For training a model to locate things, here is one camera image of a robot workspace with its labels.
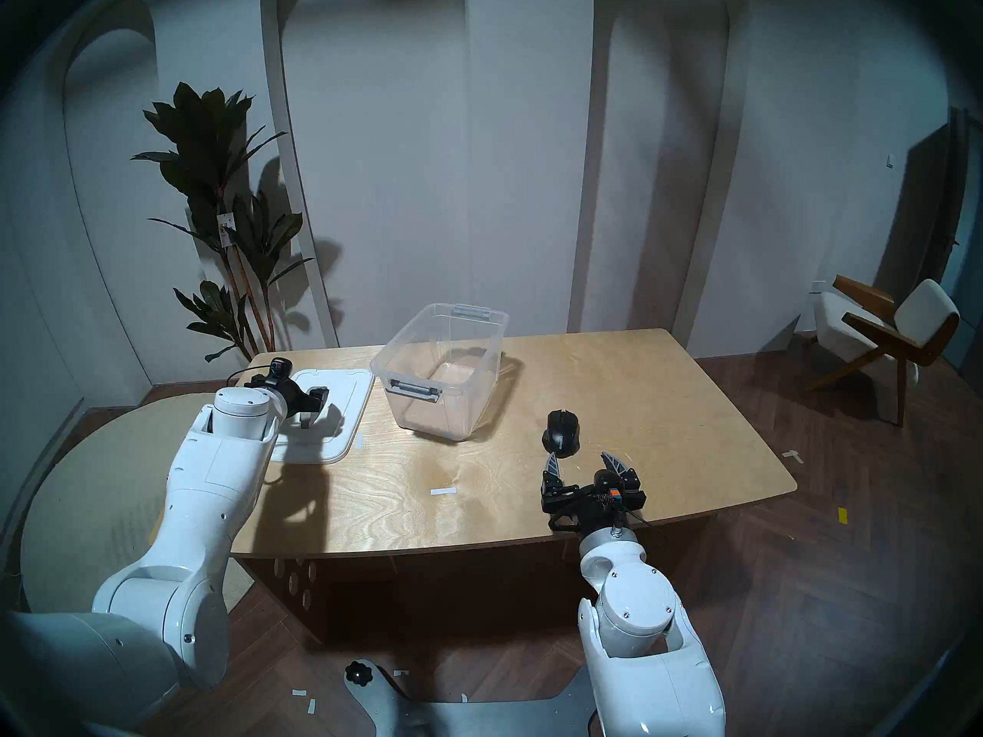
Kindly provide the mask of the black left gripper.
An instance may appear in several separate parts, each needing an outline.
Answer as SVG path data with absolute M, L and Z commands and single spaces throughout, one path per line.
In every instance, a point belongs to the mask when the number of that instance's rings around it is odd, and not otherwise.
M 307 394 L 293 379 L 283 378 L 284 421 L 299 413 L 321 412 L 327 403 L 328 396 L 329 388 L 311 388 Z

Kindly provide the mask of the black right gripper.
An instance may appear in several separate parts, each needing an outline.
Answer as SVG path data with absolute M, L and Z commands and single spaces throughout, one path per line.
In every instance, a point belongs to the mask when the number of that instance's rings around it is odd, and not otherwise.
M 610 452 L 593 484 L 568 486 L 560 477 L 558 456 L 548 454 L 543 470 L 543 512 L 553 512 L 553 533 L 588 537 L 597 532 L 622 537 L 628 514 L 644 507 L 644 491 L 633 468 Z

